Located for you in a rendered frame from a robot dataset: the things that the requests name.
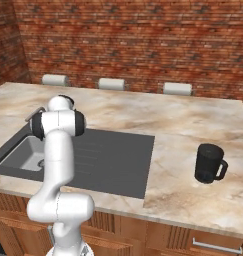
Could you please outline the dark grey sink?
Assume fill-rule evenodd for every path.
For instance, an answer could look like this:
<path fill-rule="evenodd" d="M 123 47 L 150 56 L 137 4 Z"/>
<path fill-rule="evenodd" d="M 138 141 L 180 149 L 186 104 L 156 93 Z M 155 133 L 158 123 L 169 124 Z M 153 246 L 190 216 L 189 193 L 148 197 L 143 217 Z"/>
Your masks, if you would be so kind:
<path fill-rule="evenodd" d="M 72 139 L 75 177 L 70 187 L 142 199 L 154 138 L 88 129 Z M 44 142 L 24 126 L 0 148 L 0 175 L 42 181 Z"/>

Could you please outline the black jug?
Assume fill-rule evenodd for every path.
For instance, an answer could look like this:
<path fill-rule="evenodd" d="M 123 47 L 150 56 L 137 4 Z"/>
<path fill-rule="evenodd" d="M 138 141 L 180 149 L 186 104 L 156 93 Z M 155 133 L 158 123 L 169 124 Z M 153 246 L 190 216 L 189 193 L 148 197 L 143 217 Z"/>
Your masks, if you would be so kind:
<path fill-rule="evenodd" d="M 204 184 L 220 181 L 225 177 L 228 163 L 224 151 L 215 144 L 203 143 L 197 149 L 194 177 Z"/>

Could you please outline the wooden cupboard door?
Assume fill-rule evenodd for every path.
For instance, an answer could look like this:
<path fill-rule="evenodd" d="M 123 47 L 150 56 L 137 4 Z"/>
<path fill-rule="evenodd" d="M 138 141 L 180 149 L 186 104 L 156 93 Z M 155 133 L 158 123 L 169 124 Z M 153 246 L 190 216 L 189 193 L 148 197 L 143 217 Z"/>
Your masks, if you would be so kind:
<path fill-rule="evenodd" d="M 28 218 L 28 201 L 0 193 L 0 244 L 7 256 L 45 256 L 53 246 L 47 224 Z"/>
<path fill-rule="evenodd" d="M 147 223 L 95 211 L 81 227 L 95 256 L 144 256 Z"/>

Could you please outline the wooden drawer front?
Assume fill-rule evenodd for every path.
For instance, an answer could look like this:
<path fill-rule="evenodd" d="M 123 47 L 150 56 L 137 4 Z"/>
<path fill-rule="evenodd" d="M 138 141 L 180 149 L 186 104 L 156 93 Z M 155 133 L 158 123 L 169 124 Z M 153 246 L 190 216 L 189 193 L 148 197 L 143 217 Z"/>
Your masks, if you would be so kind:
<path fill-rule="evenodd" d="M 192 244 L 199 242 L 233 249 L 243 248 L 243 239 L 167 224 L 147 224 L 145 256 L 243 256 L 207 249 Z"/>

